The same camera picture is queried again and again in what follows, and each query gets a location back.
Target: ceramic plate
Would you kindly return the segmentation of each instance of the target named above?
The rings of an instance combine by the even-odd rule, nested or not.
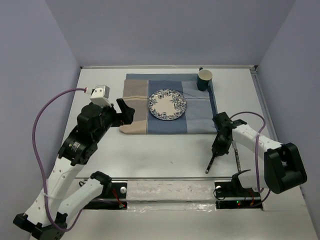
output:
[[[187,102],[184,96],[173,89],[160,89],[148,100],[148,108],[157,119],[171,121],[184,114]]]

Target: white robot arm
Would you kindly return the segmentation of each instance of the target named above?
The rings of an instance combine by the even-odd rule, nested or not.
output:
[[[128,107],[123,99],[116,100],[122,113],[116,112],[108,100],[107,86],[86,88],[85,93],[91,95],[91,103],[82,108],[77,125],[58,152],[46,181],[47,193],[42,189],[31,207],[25,213],[18,214],[13,221],[38,240],[59,240],[67,231],[67,220],[99,196],[103,189],[111,188],[112,179],[96,172],[83,187],[64,200],[71,183],[98,149],[98,142],[108,129],[133,121],[135,110]]]
[[[218,128],[218,134],[212,145],[212,159],[206,173],[209,172],[216,157],[229,153],[231,143],[235,141],[263,159],[264,178],[260,181],[260,187],[280,194],[307,181],[304,165],[298,148],[294,144],[273,141],[253,130],[241,119],[232,121],[225,112],[217,114],[213,121]],[[245,170],[236,173],[232,176],[232,180],[229,191],[234,191],[235,195],[239,191],[251,188],[255,190],[257,187],[257,176],[253,171]]]

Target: mug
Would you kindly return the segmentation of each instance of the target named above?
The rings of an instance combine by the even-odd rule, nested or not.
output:
[[[208,89],[209,82],[212,80],[212,72],[203,67],[199,68],[198,76],[196,78],[196,86],[200,91],[205,91]]]

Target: gray wall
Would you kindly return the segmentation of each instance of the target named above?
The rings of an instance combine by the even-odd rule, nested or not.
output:
[[[80,69],[44,0],[1,0],[0,33],[0,239],[26,240],[29,234],[12,221],[41,189],[33,122],[51,97],[76,86]],[[57,100],[40,119],[36,139],[47,173],[72,98]]]
[[[294,0],[46,0],[81,66],[257,65]]]
[[[299,147],[306,203],[320,236],[320,1],[297,0],[258,68],[277,136]]]

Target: fabric mat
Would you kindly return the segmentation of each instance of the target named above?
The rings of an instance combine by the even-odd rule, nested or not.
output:
[[[133,123],[119,130],[125,134],[215,134],[213,117],[217,114],[212,82],[206,91],[197,88],[197,74],[127,74],[123,99],[135,109]],[[164,121],[148,109],[148,98],[160,89],[179,91],[186,100],[184,114]]]

